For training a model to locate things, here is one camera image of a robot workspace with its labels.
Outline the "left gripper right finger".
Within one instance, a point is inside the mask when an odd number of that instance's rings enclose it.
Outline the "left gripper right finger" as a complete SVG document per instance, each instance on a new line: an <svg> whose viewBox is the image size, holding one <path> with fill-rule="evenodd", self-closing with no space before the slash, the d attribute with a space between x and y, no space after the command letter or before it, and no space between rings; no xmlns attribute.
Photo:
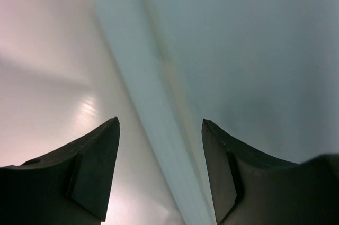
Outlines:
<svg viewBox="0 0 339 225"><path fill-rule="evenodd" d="M338 224L338 155L296 164L202 122L218 224Z"/></svg>

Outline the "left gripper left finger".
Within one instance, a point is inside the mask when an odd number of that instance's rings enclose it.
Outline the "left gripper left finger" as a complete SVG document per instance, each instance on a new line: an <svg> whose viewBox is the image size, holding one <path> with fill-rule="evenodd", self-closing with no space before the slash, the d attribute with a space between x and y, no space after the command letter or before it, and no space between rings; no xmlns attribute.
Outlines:
<svg viewBox="0 0 339 225"><path fill-rule="evenodd" d="M1 224L106 220L120 138L118 118L19 166L1 168Z"/></svg>

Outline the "light blue hardshell suitcase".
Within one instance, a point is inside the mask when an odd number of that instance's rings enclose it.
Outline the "light blue hardshell suitcase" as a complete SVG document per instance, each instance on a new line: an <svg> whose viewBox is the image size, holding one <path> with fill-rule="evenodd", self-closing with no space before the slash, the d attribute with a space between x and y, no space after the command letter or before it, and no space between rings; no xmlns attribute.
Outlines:
<svg viewBox="0 0 339 225"><path fill-rule="evenodd" d="M186 224L218 224L211 120L270 156L338 155L338 0L96 0Z"/></svg>

